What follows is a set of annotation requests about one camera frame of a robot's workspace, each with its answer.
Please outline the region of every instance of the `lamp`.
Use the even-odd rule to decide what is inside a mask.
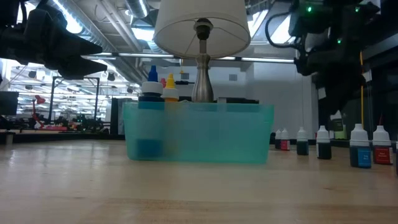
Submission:
[[[213,102],[208,75],[210,58],[222,58],[244,50],[251,41],[242,0],[162,0],[154,42],[181,58],[196,58],[198,76],[194,102]]]

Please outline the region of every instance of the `blue bottle cap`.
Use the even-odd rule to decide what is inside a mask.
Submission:
[[[148,74],[148,82],[158,82],[157,81],[156,65],[153,65],[150,67],[150,72]]]

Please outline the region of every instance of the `white wall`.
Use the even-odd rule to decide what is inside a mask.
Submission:
[[[295,65],[281,63],[254,63],[246,73],[247,98],[274,105],[274,131],[287,128],[294,139],[303,126],[315,138],[318,98],[310,77],[297,73]]]
[[[196,82],[198,73],[198,69],[196,67],[184,67],[183,71],[190,74],[190,79],[184,81]],[[161,78],[167,79],[169,73],[173,73],[174,80],[181,80],[180,67],[157,67],[157,73],[159,81]],[[235,82],[229,81],[229,74],[237,74],[238,80]],[[246,72],[241,72],[240,68],[211,67],[209,69],[209,77],[213,87],[215,100],[218,97],[246,97]],[[179,90],[180,96],[192,95],[193,84],[177,85],[176,88]]]

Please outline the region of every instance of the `yellow cable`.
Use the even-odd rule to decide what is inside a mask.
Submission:
[[[361,58],[361,66],[363,67],[363,58],[362,58],[362,52],[360,54]],[[364,128],[364,105],[363,105],[363,86],[361,86],[361,122],[362,122],[362,128]]]

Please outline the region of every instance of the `wooden tabletop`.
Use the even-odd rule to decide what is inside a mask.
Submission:
[[[348,149],[251,166],[130,161],[124,141],[0,146],[1,224],[397,222],[394,167],[352,168]]]

